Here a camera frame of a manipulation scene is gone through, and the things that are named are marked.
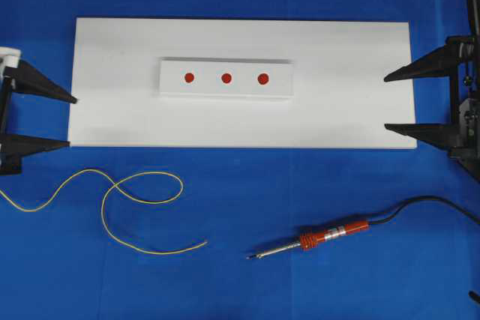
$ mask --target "black cable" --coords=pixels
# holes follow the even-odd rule
[[[480,218],[478,218],[474,214],[470,213],[468,210],[465,210],[465,209],[461,208],[460,206],[451,202],[450,200],[441,198],[440,196],[432,196],[432,195],[415,196],[413,198],[404,200],[400,204],[397,204],[396,206],[393,207],[393,208],[396,208],[397,210],[395,210],[395,212],[392,215],[389,215],[386,218],[380,219],[380,220],[369,220],[368,224],[369,225],[385,224],[388,221],[392,220],[394,217],[396,217],[397,214],[400,213],[405,207],[407,207],[408,205],[411,205],[411,204],[415,204],[417,202],[441,202],[445,205],[450,206],[451,208],[455,209],[456,211],[461,212],[463,215],[465,215],[466,217],[471,219],[474,223],[476,223],[477,225],[480,225]],[[390,208],[387,211],[384,211],[382,213],[378,213],[377,216],[380,215],[380,214],[384,214],[385,212],[388,212],[388,211],[391,211],[391,210],[392,210],[392,208]]]

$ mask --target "soldering iron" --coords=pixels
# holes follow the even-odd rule
[[[440,202],[443,203],[459,212],[461,212],[466,217],[469,217],[474,223],[480,225],[480,218],[475,216],[474,214],[470,213],[469,211],[461,208],[460,206],[456,205],[455,203],[451,202],[450,200],[441,198],[439,196],[416,196],[414,198],[410,198],[400,202],[393,208],[389,208],[386,211],[382,211],[380,213],[371,214],[367,216],[363,216],[363,219],[356,220],[352,223],[343,224],[341,226],[336,226],[334,228],[330,228],[327,230],[322,230],[320,232],[308,232],[304,233],[297,237],[296,240],[293,242],[284,245],[282,247],[275,247],[274,249],[262,251],[261,253],[254,254],[252,256],[248,256],[247,259],[261,259],[265,256],[269,256],[272,254],[280,253],[285,250],[295,249],[301,247],[303,250],[310,250],[314,247],[317,247],[319,244],[324,243],[326,241],[334,240],[339,237],[345,235],[352,235],[356,234],[357,232],[362,232],[364,230],[368,230],[371,226],[380,225],[387,223],[388,221],[392,220],[397,214],[402,211],[406,206],[415,204],[417,202]],[[392,212],[392,214],[388,215],[385,218],[379,220],[368,220],[369,218],[375,218],[382,214],[387,214]]]

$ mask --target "wire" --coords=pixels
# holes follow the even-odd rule
[[[42,210],[43,208],[45,208],[46,206],[48,206],[53,200],[54,198],[57,197],[57,195],[59,194],[60,190],[62,190],[65,185],[67,185],[70,181],[72,181],[73,179],[75,179],[77,176],[81,175],[81,174],[85,174],[87,172],[93,172],[95,174],[99,174],[99,175],[102,175],[104,176],[105,178],[107,178],[110,183],[112,183],[112,186],[105,192],[105,194],[103,195],[103,198],[102,198],[102,203],[101,203],[101,207],[100,207],[100,218],[102,220],[102,225],[103,227],[105,228],[105,231],[106,233],[114,240],[116,241],[117,243],[120,243],[121,245],[124,245],[126,247],[130,247],[131,249],[134,249],[140,253],[144,253],[144,254],[149,254],[149,255],[173,255],[173,254],[180,254],[180,253],[186,253],[187,251],[191,251],[191,250],[195,250],[195,249],[198,249],[200,247],[203,247],[205,246],[208,241],[203,241],[201,243],[198,243],[196,245],[193,245],[192,247],[185,247],[184,249],[180,249],[180,250],[170,250],[170,251],[154,251],[154,250],[146,250],[146,249],[142,249],[140,247],[137,247],[133,244],[130,244],[128,243],[127,241],[124,241],[120,238],[118,238],[116,235],[114,235],[109,227],[108,227],[108,224],[107,224],[107,221],[105,219],[105,204],[107,203],[107,199],[109,197],[109,194],[113,191],[113,190],[117,190],[120,192],[120,194],[122,194],[123,196],[126,196],[127,198],[129,198],[130,200],[132,200],[133,202],[139,202],[140,204],[146,204],[146,205],[159,205],[159,204],[166,204],[168,202],[173,202],[174,200],[176,200],[182,193],[183,193],[183,189],[184,189],[184,185],[183,185],[183,181],[175,174],[172,174],[170,172],[139,172],[137,174],[134,174],[134,175],[131,175],[131,176],[128,176],[126,178],[123,178],[119,181],[114,181],[107,173],[105,172],[102,172],[101,170],[98,170],[98,169],[84,169],[84,170],[80,170],[79,172],[76,172],[75,174],[73,174],[72,176],[70,176],[69,178],[67,178],[63,183],[60,184],[60,186],[57,188],[57,190],[53,193],[53,195],[50,197],[50,199],[48,199],[45,203],[43,203],[42,205],[39,205],[37,206],[36,208],[24,208],[23,206],[21,205],[18,205],[17,203],[15,203],[3,190],[0,190],[0,196],[2,196],[5,200],[7,200],[12,206],[14,206],[17,210],[20,210],[20,211],[23,211],[25,213],[34,213],[36,211],[40,211]],[[179,182],[180,184],[180,190],[177,192],[177,194],[175,194],[174,196],[172,196],[171,198],[168,198],[166,200],[160,200],[160,201],[146,201],[146,200],[141,200],[141,199],[138,199],[132,195],[130,195],[129,193],[127,193],[125,190],[123,190],[122,188],[120,188],[120,184],[123,184],[124,182],[126,181],[129,181],[133,178],[138,178],[140,176],[146,176],[146,175],[165,175],[165,176],[170,176],[171,178],[174,178],[175,180],[177,180],[177,182]]]
[[[416,204],[418,202],[441,202],[453,209],[455,209],[456,211],[459,211],[461,212],[463,215],[465,215],[466,217],[468,217],[469,219],[471,219],[474,223],[476,223],[477,225],[480,225],[480,218],[478,218],[477,216],[475,216],[474,214],[470,213],[468,210],[465,210],[463,208],[461,208],[460,206],[458,206],[457,204],[451,202],[450,200],[447,200],[447,199],[444,199],[440,196],[432,196],[432,195],[426,195],[426,196],[416,196],[416,197],[413,197],[413,198],[410,198],[410,199],[407,199],[407,200],[404,200],[402,201],[400,204],[397,204],[395,205],[393,208],[396,208],[397,210],[395,210],[395,212],[391,215],[389,215],[388,217],[384,218],[384,219],[380,219],[380,220],[369,220],[368,223],[370,225],[379,225],[379,224],[385,224],[387,222],[389,222],[390,220],[392,220],[394,217],[396,217],[398,215],[398,213],[400,213],[404,208],[406,208],[408,205],[411,205],[411,204]],[[382,213],[378,213],[378,214],[371,214],[369,217],[374,217],[374,216],[378,216],[380,214],[385,214],[386,212],[389,212],[389,211],[392,211],[392,208],[388,209],[387,211],[384,211]]]

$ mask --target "yellow wire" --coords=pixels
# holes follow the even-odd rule
[[[67,178],[63,183],[61,183],[60,186],[57,188],[57,190],[53,193],[52,197],[50,197],[50,199],[48,199],[45,203],[37,206],[36,208],[31,208],[31,209],[24,208],[23,206],[15,203],[3,190],[0,190],[0,195],[5,200],[7,200],[12,206],[14,206],[16,209],[18,209],[20,211],[23,211],[25,213],[34,213],[34,212],[39,211],[39,210],[45,208],[46,206],[48,206],[48,204],[50,204],[54,200],[54,198],[57,197],[60,190],[63,189],[63,187],[65,187],[65,185],[67,185],[70,181],[75,179],[77,176],[79,176],[81,174],[85,174],[87,172],[93,172],[93,173],[96,173],[96,174],[100,174],[100,175],[104,176],[105,178],[107,178],[110,181],[110,183],[112,183],[112,186],[105,192],[105,195],[103,195],[102,204],[101,204],[101,208],[100,208],[101,209],[100,210],[100,217],[102,219],[102,225],[105,228],[106,233],[116,242],[118,242],[118,243],[120,243],[120,244],[122,244],[126,247],[130,247],[131,249],[134,249],[134,250],[136,250],[140,253],[150,254],[150,255],[173,255],[173,254],[186,253],[187,251],[191,251],[191,250],[198,249],[199,247],[203,247],[204,245],[206,245],[208,243],[208,241],[203,241],[201,243],[193,245],[192,247],[185,247],[184,249],[180,249],[180,250],[171,250],[171,251],[145,250],[145,249],[142,249],[140,247],[136,247],[135,245],[130,244],[127,241],[123,241],[122,239],[116,237],[110,231],[110,229],[107,225],[107,221],[105,220],[105,203],[107,202],[109,194],[114,189],[119,191],[123,196],[126,196],[130,200],[132,200],[134,202],[139,202],[141,204],[158,205],[158,204],[166,204],[168,202],[173,202],[183,193],[184,185],[183,185],[183,181],[177,175],[172,174],[170,172],[139,172],[137,174],[128,176],[126,178],[121,179],[120,181],[115,182],[107,173],[102,172],[101,170],[98,170],[98,169],[80,170],[79,172],[76,172],[75,174],[73,174],[72,176]],[[124,191],[122,188],[119,187],[120,184],[123,184],[124,182],[129,181],[130,179],[138,178],[139,176],[146,176],[146,175],[166,175],[166,176],[170,176],[171,178],[176,179],[180,183],[180,190],[177,192],[177,194],[175,194],[174,196],[172,196],[171,198],[169,198],[167,200],[146,201],[146,200],[141,200],[141,199],[138,199],[138,198],[130,195],[129,193],[127,193],[126,191]]]

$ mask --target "white plastic board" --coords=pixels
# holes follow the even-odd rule
[[[288,61],[169,58],[160,63],[163,96],[280,100],[293,96],[292,83],[292,65]]]
[[[283,59],[292,97],[164,97],[171,58]],[[415,123],[407,23],[94,19],[76,24],[72,145],[414,148],[384,123]]]

